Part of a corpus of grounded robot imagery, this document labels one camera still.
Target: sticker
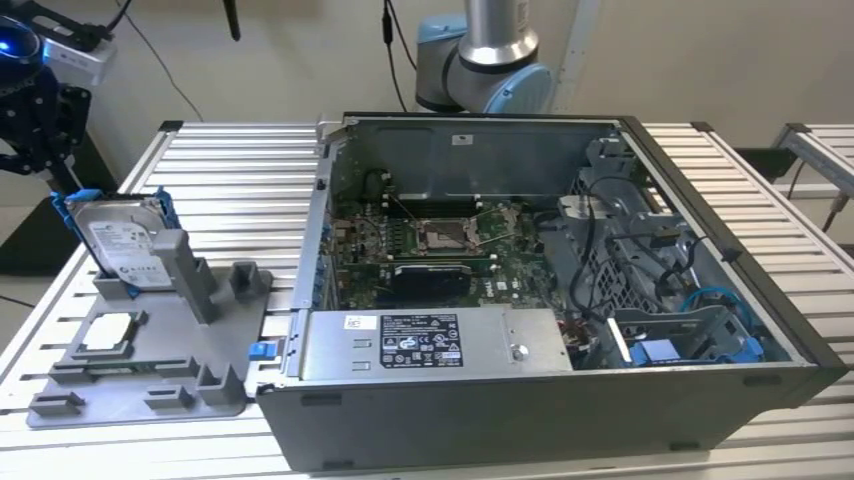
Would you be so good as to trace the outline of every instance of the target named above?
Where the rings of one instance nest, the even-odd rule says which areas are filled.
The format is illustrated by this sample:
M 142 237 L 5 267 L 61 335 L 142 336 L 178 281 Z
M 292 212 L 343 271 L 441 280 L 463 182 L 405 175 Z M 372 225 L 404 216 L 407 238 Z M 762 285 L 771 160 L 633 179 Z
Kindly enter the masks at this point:
M 92 222 L 89 230 L 94 235 L 97 247 L 106 256 L 148 255 L 150 239 L 145 228 L 136 223 Z
M 456 315 L 383 315 L 379 336 L 385 368 L 463 366 Z
M 475 143 L 473 135 L 452 135 L 451 136 L 451 145 L 453 146 L 471 145 L 473 143 Z
M 347 315 L 344 330 L 376 330 L 376 315 Z
M 150 238 L 144 227 L 129 222 L 92 222 L 88 227 L 121 280 L 138 288 L 172 286 L 160 258 L 150 255 Z

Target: motherboard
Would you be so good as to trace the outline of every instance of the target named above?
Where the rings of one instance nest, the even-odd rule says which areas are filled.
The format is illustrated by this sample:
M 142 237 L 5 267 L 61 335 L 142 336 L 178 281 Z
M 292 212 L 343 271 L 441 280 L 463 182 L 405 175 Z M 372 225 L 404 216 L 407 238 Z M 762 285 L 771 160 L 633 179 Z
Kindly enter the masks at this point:
M 333 256 L 341 309 L 564 310 L 536 226 L 520 202 L 400 200 L 339 205 Z

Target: blue cable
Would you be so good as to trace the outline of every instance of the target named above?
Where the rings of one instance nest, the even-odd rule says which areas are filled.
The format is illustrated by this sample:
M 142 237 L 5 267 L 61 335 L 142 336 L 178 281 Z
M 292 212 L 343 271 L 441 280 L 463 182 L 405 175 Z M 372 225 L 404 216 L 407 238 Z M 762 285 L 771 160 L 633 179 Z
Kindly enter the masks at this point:
M 679 311 L 684 312 L 690 308 L 691 302 L 694 301 L 694 299 L 704 293 L 719 293 L 720 295 L 726 295 L 732 300 L 732 302 L 735 302 L 735 306 L 740 309 L 742 315 L 744 316 L 744 323 L 747 324 L 746 327 L 747 327 L 747 331 L 750 332 L 752 330 L 752 315 L 750 315 L 750 310 L 747 309 L 747 305 L 744 305 L 744 302 L 742 302 L 742 299 L 738 298 L 738 295 L 735 294 L 735 292 L 728 288 L 724 288 L 724 287 L 700 288 L 694 293 L 691 293 L 691 295 L 687 296 L 687 298 L 684 299 L 684 302 L 682 302 L 682 307 L 679 308 Z

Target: open computer tower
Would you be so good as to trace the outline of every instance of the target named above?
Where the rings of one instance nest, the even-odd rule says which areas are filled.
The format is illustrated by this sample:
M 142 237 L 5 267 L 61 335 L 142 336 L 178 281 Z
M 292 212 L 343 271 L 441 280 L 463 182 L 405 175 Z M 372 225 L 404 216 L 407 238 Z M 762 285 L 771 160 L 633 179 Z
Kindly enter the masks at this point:
M 352 113 L 277 380 L 300 471 L 712 448 L 846 372 L 631 117 Z

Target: white wall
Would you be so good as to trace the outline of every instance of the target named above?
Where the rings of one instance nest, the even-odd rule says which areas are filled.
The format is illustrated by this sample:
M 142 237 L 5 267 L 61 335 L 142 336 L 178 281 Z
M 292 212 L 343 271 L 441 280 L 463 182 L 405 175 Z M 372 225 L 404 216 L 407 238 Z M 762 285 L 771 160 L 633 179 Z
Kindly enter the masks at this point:
M 703 120 L 736 146 L 854 121 L 850 0 L 601 0 L 575 113 Z
M 42 1 L 77 20 L 106 22 L 112 0 Z M 563 59 L 575 0 L 533 0 L 540 60 Z M 380 34 L 381 0 L 244 0 L 242 40 L 228 35 L 217 0 L 137 0 L 130 16 L 174 80 L 208 121 L 313 121 L 320 113 L 399 110 Z M 396 0 L 409 47 L 419 20 L 463 11 L 461 0 Z M 116 29 L 118 57 L 93 89 L 89 132 L 116 174 L 124 176 L 162 120 L 193 119 L 138 35 Z M 399 44 L 395 63 L 407 98 L 413 73 Z

